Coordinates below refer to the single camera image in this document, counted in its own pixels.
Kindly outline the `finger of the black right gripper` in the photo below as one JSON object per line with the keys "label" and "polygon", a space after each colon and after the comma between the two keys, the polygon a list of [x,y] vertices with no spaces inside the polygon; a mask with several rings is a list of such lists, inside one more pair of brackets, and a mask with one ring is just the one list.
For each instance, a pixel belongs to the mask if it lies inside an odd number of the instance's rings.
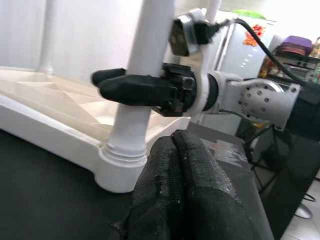
{"label": "finger of the black right gripper", "polygon": [[98,70],[92,73],[91,82],[93,85],[99,85],[100,82],[103,82],[107,79],[112,79],[123,75],[125,75],[124,68]]}
{"label": "finger of the black right gripper", "polygon": [[164,81],[150,75],[123,75],[98,84],[100,95],[128,106],[161,106],[164,104]]}

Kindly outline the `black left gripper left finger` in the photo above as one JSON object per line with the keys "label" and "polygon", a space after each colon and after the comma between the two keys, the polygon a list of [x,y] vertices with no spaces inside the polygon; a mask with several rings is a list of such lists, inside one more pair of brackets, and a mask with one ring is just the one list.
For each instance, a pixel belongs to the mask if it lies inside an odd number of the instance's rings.
{"label": "black left gripper left finger", "polygon": [[179,154],[170,136],[153,144],[134,190],[128,240],[181,240],[184,187]]}

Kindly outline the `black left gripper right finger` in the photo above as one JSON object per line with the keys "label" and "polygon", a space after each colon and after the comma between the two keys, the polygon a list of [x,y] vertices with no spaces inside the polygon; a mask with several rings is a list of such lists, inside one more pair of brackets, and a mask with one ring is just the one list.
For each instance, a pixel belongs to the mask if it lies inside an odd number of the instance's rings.
{"label": "black left gripper right finger", "polygon": [[272,240],[269,224],[240,198],[227,173],[199,137],[173,134],[184,184],[186,240]]}

